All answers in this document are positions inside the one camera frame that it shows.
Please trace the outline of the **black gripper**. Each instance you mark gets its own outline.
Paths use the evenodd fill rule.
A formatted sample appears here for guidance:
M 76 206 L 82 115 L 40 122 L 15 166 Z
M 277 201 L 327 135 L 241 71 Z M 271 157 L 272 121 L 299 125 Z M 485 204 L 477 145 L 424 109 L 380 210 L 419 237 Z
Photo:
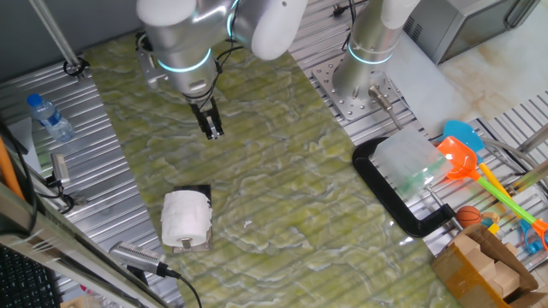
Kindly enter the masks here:
M 208 139 L 218 139 L 223 135 L 221 118 L 216 100 L 212 95 L 188 97 L 188 102 L 198 120 L 201 131 Z

